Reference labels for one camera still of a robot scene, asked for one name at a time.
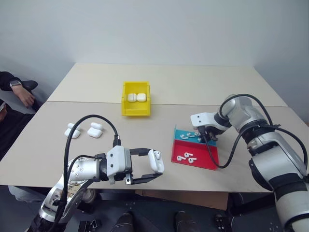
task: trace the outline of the black shoe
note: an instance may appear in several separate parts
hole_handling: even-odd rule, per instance
[[[175,232],[200,232],[195,221],[184,211],[175,215]]]
[[[134,232],[132,213],[127,212],[122,214],[111,232]]]

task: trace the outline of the black sleeve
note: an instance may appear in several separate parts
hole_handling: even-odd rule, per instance
[[[9,72],[0,72],[0,88],[2,90],[12,91],[12,89],[10,87],[10,82],[14,81],[14,80],[17,80],[17,81],[21,82],[21,80],[19,78],[14,77]]]

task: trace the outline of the person's arm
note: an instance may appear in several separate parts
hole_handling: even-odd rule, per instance
[[[29,93],[22,84],[12,86],[12,81],[19,81],[21,83],[21,80],[17,77],[14,77],[9,72],[0,72],[0,88],[5,91],[13,91],[13,93],[22,101],[22,103],[25,105],[25,107],[30,107],[34,103],[34,96]]]
[[[10,82],[11,81],[19,81],[21,80],[18,77],[14,77],[9,72],[0,72],[0,88],[4,91],[12,91]]]

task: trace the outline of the white wall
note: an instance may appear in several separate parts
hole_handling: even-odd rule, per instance
[[[254,65],[309,121],[308,11],[308,0],[1,0],[0,68],[47,98],[74,62]]]

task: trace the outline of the person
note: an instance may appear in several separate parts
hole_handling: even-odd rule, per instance
[[[34,96],[29,93],[21,84],[21,80],[9,72],[0,72],[0,88],[4,91],[12,91],[29,108],[34,103]],[[6,152],[18,138],[21,131],[32,119],[34,114],[23,114],[13,110],[4,102],[0,108],[0,161]]]
[[[126,212],[117,220],[111,232],[134,232],[132,212]],[[200,232],[195,221],[185,211],[179,211],[174,217],[175,232]]]

